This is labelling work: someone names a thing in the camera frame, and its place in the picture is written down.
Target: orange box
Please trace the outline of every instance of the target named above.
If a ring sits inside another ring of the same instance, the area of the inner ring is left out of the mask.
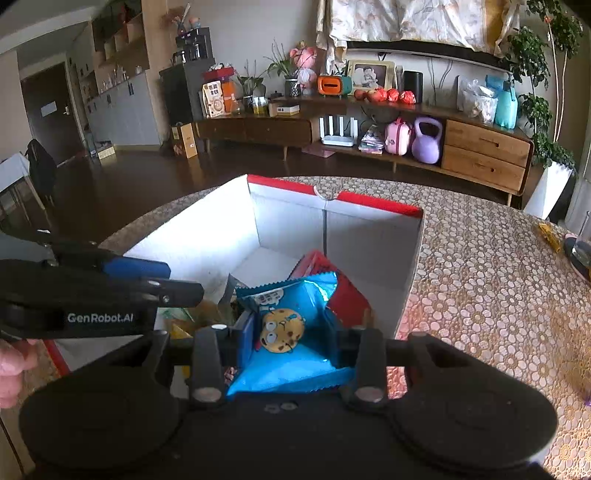
[[[230,113],[232,111],[232,102],[236,99],[236,85],[234,82],[222,83],[222,94],[226,113]]]

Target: purple kettlebell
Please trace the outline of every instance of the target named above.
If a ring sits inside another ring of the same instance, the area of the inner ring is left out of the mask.
[[[439,128],[439,133],[436,137],[424,135],[419,127],[420,124],[435,125]],[[439,161],[439,141],[443,132],[441,122],[429,116],[420,116],[414,121],[414,132],[417,137],[413,142],[413,157],[422,163],[437,163]]]

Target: pink stuffed toy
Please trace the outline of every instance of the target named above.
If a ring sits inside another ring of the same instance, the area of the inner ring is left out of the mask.
[[[316,49],[306,47],[306,44],[301,41],[297,44],[297,48],[290,50],[290,58],[300,68],[297,79],[301,85],[302,93],[304,95],[311,95],[313,93],[314,82],[318,78],[316,72],[313,70],[314,63],[316,63]]]

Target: chair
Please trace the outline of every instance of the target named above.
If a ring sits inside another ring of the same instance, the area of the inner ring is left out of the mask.
[[[50,202],[53,205],[51,194],[56,184],[56,162],[36,139],[27,145],[25,156],[29,161],[29,175],[37,193],[44,203]]]

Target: glass jar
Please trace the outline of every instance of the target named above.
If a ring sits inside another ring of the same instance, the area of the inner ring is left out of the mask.
[[[266,115],[268,112],[267,99],[265,97],[253,97],[252,111],[255,115]]]
[[[233,100],[230,111],[232,115],[242,115],[246,112],[246,107],[240,100]]]

